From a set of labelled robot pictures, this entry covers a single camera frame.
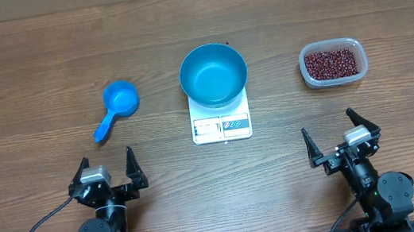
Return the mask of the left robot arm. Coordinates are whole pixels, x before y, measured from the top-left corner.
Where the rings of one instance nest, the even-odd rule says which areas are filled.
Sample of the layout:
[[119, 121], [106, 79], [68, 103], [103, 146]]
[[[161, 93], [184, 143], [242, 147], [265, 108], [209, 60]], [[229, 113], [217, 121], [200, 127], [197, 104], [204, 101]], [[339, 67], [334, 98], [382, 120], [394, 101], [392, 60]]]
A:
[[77, 203], [94, 209], [95, 216], [78, 232], [129, 232], [126, 202], [138, 199], [139, 191], [149, 186], [130, 147], [126, 148], [126, 176], [129, 183], [114, 187], [106, 166], [91, 167], [86, 157], [81, 160], [68, 192]]

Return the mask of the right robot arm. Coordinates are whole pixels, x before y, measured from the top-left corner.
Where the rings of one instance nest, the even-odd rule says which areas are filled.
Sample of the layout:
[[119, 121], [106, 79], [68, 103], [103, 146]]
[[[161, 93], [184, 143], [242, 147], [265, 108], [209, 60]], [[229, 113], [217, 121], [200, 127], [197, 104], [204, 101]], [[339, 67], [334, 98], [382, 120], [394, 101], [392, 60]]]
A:
[[414, 232], [414, 181], [404, 172], [378, 174], [369, 158], [378, 150], [381, 129], [352, 108], [346, 110], [354, 128], [343, 134], [344, 142], [333, 153], [319, 151], [306, 129], [301, 130], [312, 168], [327, 175], [342, 173], [354, 200], [328, 232]]

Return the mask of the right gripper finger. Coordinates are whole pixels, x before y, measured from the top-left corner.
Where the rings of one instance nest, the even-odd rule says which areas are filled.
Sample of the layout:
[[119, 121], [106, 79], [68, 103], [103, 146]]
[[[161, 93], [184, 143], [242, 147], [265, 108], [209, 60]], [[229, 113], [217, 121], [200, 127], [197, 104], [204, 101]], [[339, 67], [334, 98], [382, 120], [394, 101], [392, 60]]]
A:
[[307, 146], [307, 153], [309, 158], [309, 164], [312, 168], [317, 168], [321, 164], [323, 153], [319, 151], [318, 146], [315, 144], [308, 131], [305, 128], [301, 129], [301, 134]]
[[381, 132], [381, 128], [378, 125], [361, 117], [352, 107], [346, 110], [346, 115], [356, 127], [364, 126], [371, 133], [371, 136], [376, 136]]

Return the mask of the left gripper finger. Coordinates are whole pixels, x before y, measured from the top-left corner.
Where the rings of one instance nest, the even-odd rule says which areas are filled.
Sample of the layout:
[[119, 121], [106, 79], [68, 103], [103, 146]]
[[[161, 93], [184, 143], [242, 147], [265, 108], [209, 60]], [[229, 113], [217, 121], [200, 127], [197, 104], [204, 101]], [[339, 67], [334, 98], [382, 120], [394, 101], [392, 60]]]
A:
[[149, 187], [149, 181], [129, 146], [126, 147], [126, 176], [131, 179], [136, 190]]
[[75, 185], [80, 184], [80, 180], [81, 180], [80, 178], [82, 176], [83, 170], [86, 168], [89, 168], [89, 160], [86, 157], [84, 157], [79, 164], [79, 169], [76, 171], [69, 185], [70, 187], [74, 187]]

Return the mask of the blue plastic measuring scoop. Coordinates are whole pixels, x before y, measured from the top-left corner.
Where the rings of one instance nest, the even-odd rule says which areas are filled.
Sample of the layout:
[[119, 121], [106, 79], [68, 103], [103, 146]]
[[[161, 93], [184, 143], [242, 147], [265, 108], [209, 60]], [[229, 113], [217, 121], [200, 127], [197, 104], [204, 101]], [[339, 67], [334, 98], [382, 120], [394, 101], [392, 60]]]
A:
[[131, 82], [116, 81], [103, 91], [103, 104], [106, 115], [93, 134], [95, 143], [101, 143], [107, 138], [115, 118], [128, 117], [136, 112], [140, 96]]

